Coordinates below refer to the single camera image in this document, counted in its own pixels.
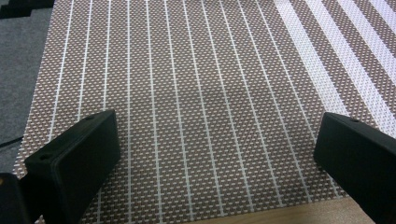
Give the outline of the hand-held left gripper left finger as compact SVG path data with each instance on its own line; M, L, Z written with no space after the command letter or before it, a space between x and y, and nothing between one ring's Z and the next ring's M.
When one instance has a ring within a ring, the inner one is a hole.
M120 160L116 113L90 115L24 160L32 220L78 224Z

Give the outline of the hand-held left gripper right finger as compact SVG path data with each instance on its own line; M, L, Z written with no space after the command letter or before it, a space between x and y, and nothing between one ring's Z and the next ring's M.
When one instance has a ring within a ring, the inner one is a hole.
M323 115L314 160L376 224L396 224L396 139L347 116Z

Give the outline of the grey felt mat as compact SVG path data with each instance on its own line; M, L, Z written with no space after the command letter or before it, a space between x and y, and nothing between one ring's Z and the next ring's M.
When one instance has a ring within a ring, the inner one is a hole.
M51 12L0 20L0 173L13 171L21 147Z

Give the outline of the brown woven striped placemat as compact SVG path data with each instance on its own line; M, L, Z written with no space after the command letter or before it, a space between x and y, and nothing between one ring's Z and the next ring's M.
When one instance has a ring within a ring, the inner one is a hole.
M56 0L26 158L117 114L88 223L183 223L339 199L325 112L396 137L396 0Z

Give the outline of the black foam block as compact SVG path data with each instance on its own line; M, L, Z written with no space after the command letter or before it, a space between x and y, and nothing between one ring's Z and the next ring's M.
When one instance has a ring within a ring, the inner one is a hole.
M55 0L9 0L0 6L0 20L30 17L34 9L52 8Z

